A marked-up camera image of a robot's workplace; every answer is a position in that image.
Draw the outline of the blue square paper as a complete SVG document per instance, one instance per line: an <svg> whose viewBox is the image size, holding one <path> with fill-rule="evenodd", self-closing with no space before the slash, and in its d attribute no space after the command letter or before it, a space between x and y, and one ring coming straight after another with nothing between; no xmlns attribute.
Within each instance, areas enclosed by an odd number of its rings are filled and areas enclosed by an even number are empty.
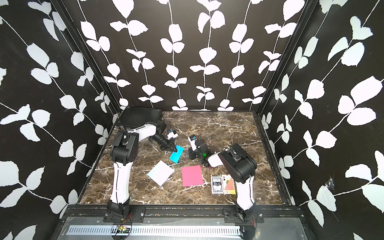
<svg viewBox="0 0 384 240"><path fill-rule="evenodd" d="M183 147L180 147L179 145L176 145L176 149L177 151L176 152L172 152L171 156L170 156L170 160L174 163L178 163L180 158L181 158L181 155L184 151L184 148Z"/></svg>

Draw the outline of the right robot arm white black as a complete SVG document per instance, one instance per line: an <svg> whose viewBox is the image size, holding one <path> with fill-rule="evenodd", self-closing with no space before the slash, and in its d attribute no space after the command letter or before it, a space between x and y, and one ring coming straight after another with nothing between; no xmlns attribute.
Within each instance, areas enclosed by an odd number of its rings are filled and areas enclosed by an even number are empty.
<svg viewBox="0 0 384 240"><path fill-rule="evenodd" d="M237 188L237 214L241 221L248 220L257 211L253 197L253 182L257 169L255 160L237 143L212 153L203 139L189 137L189 158L199 159L206 167L223 165Z"/></svg>

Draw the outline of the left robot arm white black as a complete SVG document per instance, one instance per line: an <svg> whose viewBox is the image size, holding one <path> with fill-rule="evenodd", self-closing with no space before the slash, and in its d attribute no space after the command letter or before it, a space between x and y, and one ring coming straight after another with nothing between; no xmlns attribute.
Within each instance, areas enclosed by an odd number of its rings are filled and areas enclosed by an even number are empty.
<svg viewBox="0 0 384 240"><path fill-rule="evenodd" d="M139 142L148 138L156 141L163 151L177 151L175 140L163 135L166 127L166 123L159 120L157 123L146 123L128 130L123 128L117 132L110 151L114 162L114 184L107 204L107 221L125 220L131 214L129 182L133 162L139 153Z"/></svg>

